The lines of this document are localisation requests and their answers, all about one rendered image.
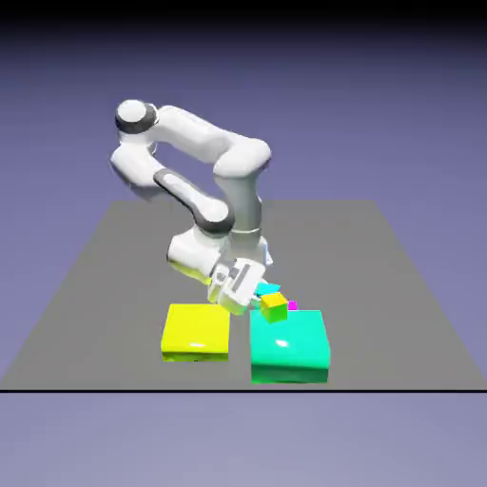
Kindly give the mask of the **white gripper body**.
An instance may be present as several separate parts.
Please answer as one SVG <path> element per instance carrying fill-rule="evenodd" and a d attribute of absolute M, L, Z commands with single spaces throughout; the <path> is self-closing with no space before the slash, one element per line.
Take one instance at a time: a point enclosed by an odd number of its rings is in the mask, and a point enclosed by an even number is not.
<path fill-rule="evenodd" d="M 235 260 L 219 292 L 217 304 L 233 315 L 243 315 L 265 273 L 253 260 Z"/>

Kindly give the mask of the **small green cube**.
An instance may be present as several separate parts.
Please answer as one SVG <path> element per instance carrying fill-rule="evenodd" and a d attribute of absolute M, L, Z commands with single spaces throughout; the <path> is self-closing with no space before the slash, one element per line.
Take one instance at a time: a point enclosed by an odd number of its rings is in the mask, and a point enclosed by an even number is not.
<path fill-rule="evenodd" d="M 261 296 L 261 313 L 269 323 L 287 319 L 288 300 L 281 292 Z"/>

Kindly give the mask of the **large yellow box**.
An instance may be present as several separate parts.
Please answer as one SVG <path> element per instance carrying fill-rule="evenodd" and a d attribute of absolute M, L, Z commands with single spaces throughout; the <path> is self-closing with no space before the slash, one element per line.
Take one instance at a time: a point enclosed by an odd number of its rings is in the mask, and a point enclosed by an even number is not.
<path fill-rule="evenodd" d="M 172 303 L 161 337 L 163 361 L 228 361 L 230 314 L 218 304 Z"/>

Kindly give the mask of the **large teal box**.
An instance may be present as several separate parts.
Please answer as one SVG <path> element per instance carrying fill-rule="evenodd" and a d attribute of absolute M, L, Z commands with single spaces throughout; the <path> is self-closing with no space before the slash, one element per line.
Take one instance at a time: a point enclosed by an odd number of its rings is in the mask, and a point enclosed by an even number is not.
<path fill-rule="evenodd" d="M 250 361 L 254 383 L 326 383 L 330 345 L 321 311 L 290 311 L 274 323 L 251 312 Z"/>

